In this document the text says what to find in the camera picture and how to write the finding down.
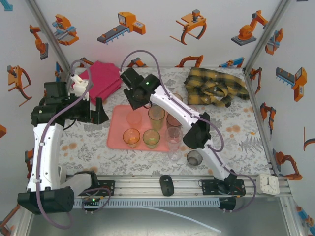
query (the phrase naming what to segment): pink cloth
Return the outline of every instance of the pink cloth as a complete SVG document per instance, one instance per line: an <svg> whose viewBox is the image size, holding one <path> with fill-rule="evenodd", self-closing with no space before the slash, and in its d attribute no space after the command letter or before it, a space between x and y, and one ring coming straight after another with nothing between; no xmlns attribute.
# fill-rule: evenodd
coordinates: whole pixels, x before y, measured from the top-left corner
<svg viewBox="0 0 315 236"><path fill-rule="evenodd" d="M96 98L101 97L104 101L121 87L119 68L113 63L96 61L90 66L93 87L89 91L90 101L95 105ZM87 70L80 74L83 80L89 79Z"/></svg>

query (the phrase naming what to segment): clock face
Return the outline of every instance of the clock face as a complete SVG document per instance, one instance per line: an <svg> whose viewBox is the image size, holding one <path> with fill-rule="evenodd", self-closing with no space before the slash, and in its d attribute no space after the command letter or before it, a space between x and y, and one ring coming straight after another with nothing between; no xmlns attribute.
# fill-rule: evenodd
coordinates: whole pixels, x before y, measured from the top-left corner
<svg viewBox="0 0 315 236"><path fill-rule="evenodd" d="M279 182L275 176L261 175L260 189L263 193L277 195L279 194Z"/></svg>

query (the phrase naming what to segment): white cable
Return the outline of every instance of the white cable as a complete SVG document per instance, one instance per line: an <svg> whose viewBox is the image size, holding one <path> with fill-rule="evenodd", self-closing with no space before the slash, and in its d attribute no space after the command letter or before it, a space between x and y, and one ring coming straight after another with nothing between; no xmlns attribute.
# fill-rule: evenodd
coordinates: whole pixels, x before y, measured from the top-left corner
<svg viewBox="0 0 315 236"><path fill-rule="evenodd" d="M204 224L204 223L201 223L200 221L194 220L194 219L189 218L189 217L184 216L184 215L176 214L176 213L173 213L173 212L168 211L168 210L163 210L163 209L160 209L160 208L154 208L154 207L149 207L149 206L140 206L139 208L144 208L144 209L149 209L149 210L157 210L157 211L161 211L161 212L168 213L168 214L171 214L171 215L175 215L175 216L181 217L181 218L183 218L183 219L190 220L190 221L192 221L192 222L194 222L194 223L197 223L197 224L199 224L199 225L201 225L201 226L204 226L204 227L206 227L206 228L208 228L208 229L210 229L210 230L213 230L213 231L215 231L215 232L221 234L221 230L218 230L218 229L216 229L216 228L213 228L213 227L211 227L211 226L209 226L209 225L206 225L206 224Z"/></svg>

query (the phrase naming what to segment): pink tray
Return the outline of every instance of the pink tray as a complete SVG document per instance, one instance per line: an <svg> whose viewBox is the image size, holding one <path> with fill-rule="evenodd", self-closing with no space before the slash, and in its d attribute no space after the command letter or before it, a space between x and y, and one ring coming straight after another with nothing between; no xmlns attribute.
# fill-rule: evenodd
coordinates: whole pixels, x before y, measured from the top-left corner
<svg viewBox="0 0 315 236"><path fill-rule="evenodd" d="M142 151L169 151L167 143L165 141L165 132L166 132L166 117L164 117L164 123L162 129L159 131L160 141L158 145L154 149L150 149L143 142L142 135L148 130L152 129L150 119L148 116L149 109L145 109L144 107L138 108L142 115L142 125L139 129L140 132L140 140L139 144L135 148L129 147L123 140L123 134L127 129L130 129L130 126L126 120L126 117L129 112L132 111L131 106L129 105L119 105L114 108L112 120L110 123L107 145L111 149L123 149L123 150L142 150Z"/></svg>

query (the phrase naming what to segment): yellow plaid shirt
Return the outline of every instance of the yellow plaid shirt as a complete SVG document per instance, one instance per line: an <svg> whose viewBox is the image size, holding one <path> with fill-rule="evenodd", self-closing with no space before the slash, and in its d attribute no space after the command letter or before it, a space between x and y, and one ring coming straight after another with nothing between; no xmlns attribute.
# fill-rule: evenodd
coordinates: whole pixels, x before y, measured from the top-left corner
<svg viewBox="0 0 315 236"><path fill-rule="evenodd" d="M193 67L184 84L189 105L213 104L217 107L229 107L235 96L244 100L250 98L244 81L215 70Z"/></svg>

